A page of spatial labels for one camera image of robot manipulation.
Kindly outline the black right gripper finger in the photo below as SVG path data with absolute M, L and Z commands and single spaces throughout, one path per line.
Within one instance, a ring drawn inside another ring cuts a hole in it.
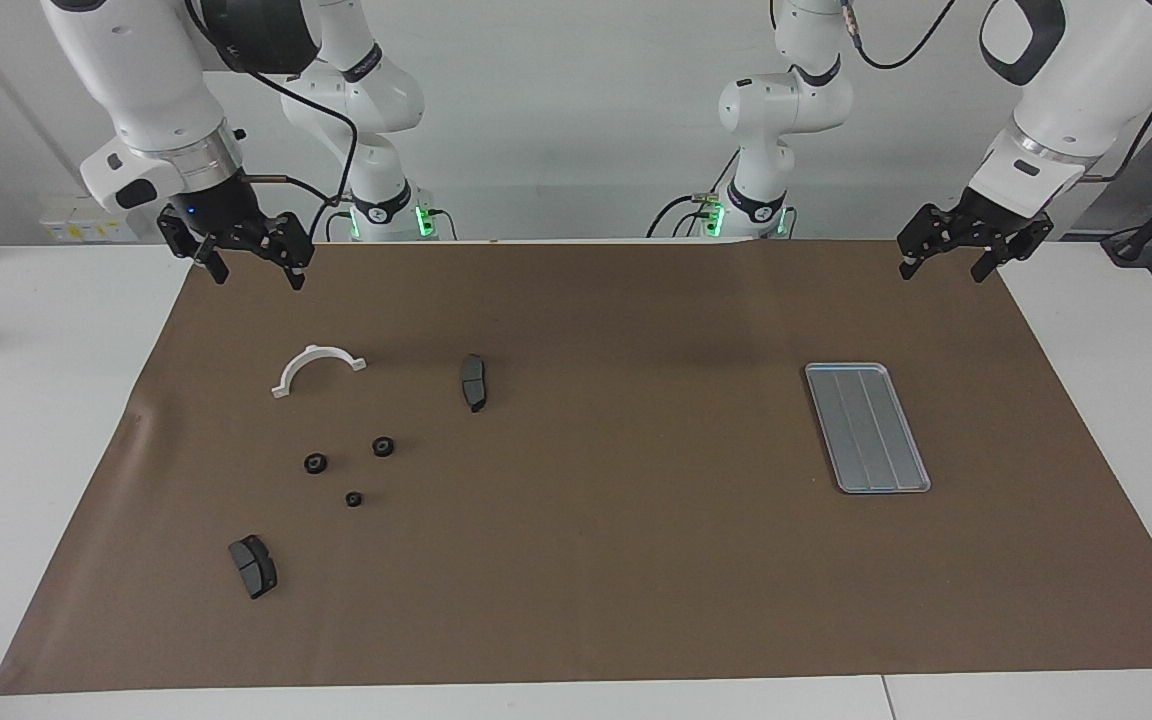
M 157 214 L 159 229 L 166 247 L 169 247 L 175 258 L 191 262 L 211 276 L 217 285 L 227 283 L 228 265 L 215 250 L 215 237 L 206 234 L 204 238 L 195 236 L 195 232 L 175 211 L 160 211 Z
M 291 211 L 285 211 L 262 222 L 259 256 L 262 260 L 283 270 L 291 290 L 301 291 L 305 286 L 308 265 L 314 258 L 314 242 L 308 236 L 300 218 Z

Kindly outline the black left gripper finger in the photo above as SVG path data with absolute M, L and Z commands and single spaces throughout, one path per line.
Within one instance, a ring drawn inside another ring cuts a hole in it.
M 1032 256 L 1038 247 L 1043 245 L 1052 232 L 1053 223 L 1049 218 L 1037 218 L 1033 222 L 1020 228 L 1020 232 L 1010 234 L 1009 237 L 995 233 L 991 245 L 973 263 L 972 278 L 975 283 L 982 283 L 995 272 L 998 266 L 1010 262 L 1025 262 Z
M 957 211 L 937 209 L 934 204 L 922 206 L 899 232 L 900 275 L 910 281 L 925 260 L 957 249 L 963 228 Z

